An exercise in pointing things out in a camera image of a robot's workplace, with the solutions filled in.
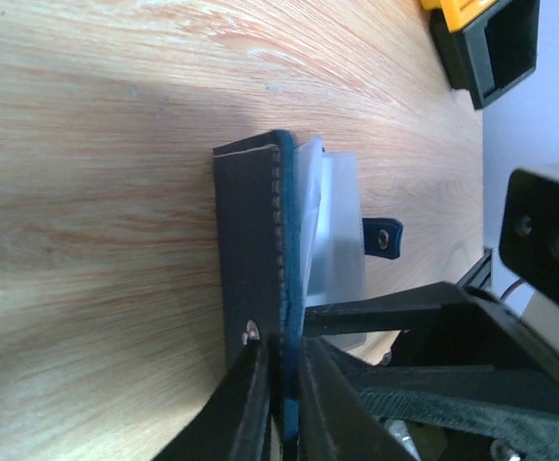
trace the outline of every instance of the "black plastic box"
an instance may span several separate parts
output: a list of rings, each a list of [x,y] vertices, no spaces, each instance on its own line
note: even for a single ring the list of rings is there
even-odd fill
[[[536,69],[540,0],[498,0],[451,33],[441,10],[430,30],[450,86],[466,88],[483,109]]]

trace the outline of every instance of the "yellow object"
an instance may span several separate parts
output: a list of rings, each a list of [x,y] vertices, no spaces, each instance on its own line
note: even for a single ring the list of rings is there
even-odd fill
[[[449,31],[463,29],[498,0],[421,0],[425,10],[441,8]]]

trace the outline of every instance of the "leather wallet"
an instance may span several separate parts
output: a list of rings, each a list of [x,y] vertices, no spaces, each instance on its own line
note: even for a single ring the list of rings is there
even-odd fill
[[[254,322],[280,364],[272,378],[280,379],[281,395],[272,396],[272,407],[281,415],[284,449],[296,449],[304,325],[295,147],[290,132],[274,130],[213,150],[227,367],[243,348],[246,325]],[[365,253],[399,257],[401,231],[397,220],[365,219]]]

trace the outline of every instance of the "wooden table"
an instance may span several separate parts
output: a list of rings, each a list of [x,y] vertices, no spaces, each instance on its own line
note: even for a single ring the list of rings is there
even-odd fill
[[[379,295],[482,246],[481,117],[416,0],[0,0],[0,460],[149,459],[224,373],[211,149],[359,158]]]

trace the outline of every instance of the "cable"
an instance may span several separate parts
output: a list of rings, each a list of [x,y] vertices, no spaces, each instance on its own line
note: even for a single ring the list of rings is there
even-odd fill
[[[521,285],[523,285],[525,283],[524,279],[518,279],[516,280],[514,283],[512,283],[508,288],[506,288],[506,291],[503,292],[503,295],[501,295],[501,300],[502,301],[506,301],[508,299],[508,297],[514,292],[514,290],[516,290],[517,288],[519,288]]]

